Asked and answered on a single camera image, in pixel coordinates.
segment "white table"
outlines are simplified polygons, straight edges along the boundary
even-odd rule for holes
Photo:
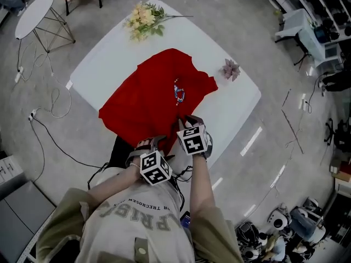
[[[320,44],[311,26],[311,19],[305,9],[299,9],[283,15],[284,29],[275,35],[280,37],[295,36],[298,34],[301,43],[316,61],[325,60],[325,47]]]
[[[16,30],[15,30],[15,37],[18,40],[21,40],[21,39],[25,38],[26,36],[28,36],[31,32],[33,32],[47,53],[49,53],[50,50],[53,50],[52,45],[57,37],[67,39],[68,41],[70,41],[69,44],[75,43],[76,41],[71,33],[71,30],[69,29],[69,27],[66,23],[66,21],[52,8],[53,3],[54,3],[54,0],[35,0],[32,4],[30,4],[29,7],[25,10],[23,15],[21,16],[21,18],[17,24]],[[46,17],[49,10],[53,14],[53,16],[54,16],[53,18]],[[48,30],[45,30],[43,28],[38,27],[39,23],[44,18],[59,22],[60,27],[59,27],[58,31],[51,32],[51,31],[48,31]],[[69,38],[64,37],[62,35],[59,35],[59,32],[61,31],[62,28],[67,32],[67,34],[69,35]],[[42,43],[42,41],[41,41],[37,31],[36,31],[37,29],[42,30],[42,31],[46,31],[46,32],[54,35],[54,38],[51,41],[50,45],[48,45],[47,47],[44,46],[44,44]]]
[[[148,3],[162,6],[166,13],[180,15],[159,0],[149,0]],[[261,98],[260,91],[243,70],[234,82],[220,75],[219,69],[225,64],[224,59],[231,57],[189,19],[168,20],[164,23],[163,37],[150,36],[140,43],[129,40],[129,32],[122,26],[124,22],[122,20],[116,25],[74,70],[71,75],[74,90],[98,111],[137,69],[137,65],[151,56],[169,48],[192,56],[194,66],[209,76],[215,76],[218,86],[216,92],[205,96],[193,113],[204,120],[207,131],[213,137],[213,153],[208,159],[210,168],[256,106]],[[178,141],[170,154],[176,155],[171,162],[176,173],[192,164]]]

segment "red shirt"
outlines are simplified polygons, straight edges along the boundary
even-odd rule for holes
[[[178,105],[175,84],[185,92]],[[146,138],[166,135],[160,149],[168,154],[177,139],[178,118],[185,121],[184,116],[217,89],[214,78],[198,71],[190,56],[168,49],[138,65],[100,109],[99,118],[133,147]]]

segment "power strip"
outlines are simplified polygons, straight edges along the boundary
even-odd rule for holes
[[[29,115],[29,117],[28,117],[28,120],[30,121],[30,122],[32,122],[33,121],[33,118],[34,118],[34,116],[37,114],[37,110],[36,109],[33,109],[33,111],[31,112],[31,114]]]
[[[17,84],[18,81],[20,80],[21,76],[23,75],[24,68],[21,66],[20,70],[17,72],[16,77],[15,77],[15,83]]]

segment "concrete floor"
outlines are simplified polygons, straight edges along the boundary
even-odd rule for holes
[[[98,0],[74,0],[71,7],[79,7],[66,20],[77,42],[50,53],[56,78],[65,85],[84,56],[139,1],[147,0],[103,0],[104,6],[99,9]],[[316,77],[306,76],[310,68],[307,62],[300,72],[293,66],[293,62],[302,56],[302,51],[293,42],[274,43],[279,22],[269,1],[162,1],[182,14],[193,15],[192,21],[241,65],[262,93],[249,119],[210,171],[212,183],[223,178],[214,193],[216,204],[225,217],[238,223],[253,208],[250,219],[260,225],[282,202],[292,208],[310,196],[323,205],[333,186],[328,166],[332,149],[326,149],[323,142],[324,124],[331,115],[335,116],[335,103],[330,94],[322,98],[317,90],[311,101],[313,112],[303,114],[298,133],[304,154],[296,143],[286,147],[294,136],[281,110],[296,131],[302,116],[301,96],[305,93],[307,99],[310,97]],[[64,12],[64,0],[55,0],[54,8]],[[18,18],[11,17],[0,29],[0,126],[6,151],[16,156],[26,175],[33,180],[41,171],[43,158],[27,117],[34,108],[49,108],[51,91],[55,87],[60,88],[61,94],[54,113],[65,113],[69,94],[50,76],[48,61],[42,67],[34,68],[28,82],[21,81],[13,89],[19,45],[14,37],[17,22]],[[27,36],[22,42],[22,50],[32,41],[35,41],[34,35]],[[34,47],[29,47],[25,54],[22,63],[25,73],[31,67],[33,50]],[[37,55],[39,53],[44,51],[38,44]],[[71,94],[72,108],[66,117],[55,119],[39,110],[37,118],[46,124],[58,144],[77,160],[102,165],[109,160],[116,135],[104,127],[97,112],[74,90]],[[36,182],[37,186],[54,203],[61,200],[69,187],[86,189],[87,180],[95,169],[64,156],[45,129],[37,123],[33,125],[46,156],[45,172]],[[240,155],[259,127],[263,130],[257,140],[244,156]],[[283,165],[286,165],[285,171],[271,189],[270,185]]]

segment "small round white table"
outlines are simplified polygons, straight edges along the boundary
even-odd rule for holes
[[[76,43],[76,40],[74,39],[72,32],[71,32],[70,28],[68,27],[68,24],[66,23],[66,21],[55,11],[54,8],[52,8],[53,2],[54,2],[54,0],[35,0],[32,4],[30,4],[29,7],[25,10],[23,15],[21,16],[21,18],[17,24],[16,31],[15,31],[15,37],[18,40],[21,40],[21,39],[25,38],[26,36],[28,36],[31,32],[33,32],[47,53],[49,53],[51,50],[58,49],[62,46]],[[49,11],[53,14],[53,16],[54,16],[53,18],[46,17],[46,15],[48,14]],[[45,30],[43,28],[38,27],[39,23],[43,19],[49,19],[49,20],[54,20],[54,21],[59,22],[60,27],[57,30],[57,32],[51,32],[51,31],[48,31],[48,30]],[[69,38],[64,37],[62,35],[59,35],[62,28],[67,32],[67,34],[69,35]],[[50,45],[47,46],[47,48],[44,46],[43,42],[41,41],[41,39],[36,31],[37,29],[42,30],[42,31],[46,31],[46,32],[54,35],[54,38],[52,39]],[[58,47],[52,49],[52,45],[57,37],[67,39],[70,42],[68,44],[64,44],[64,45],[61,45],[61,46],[58,46]]]

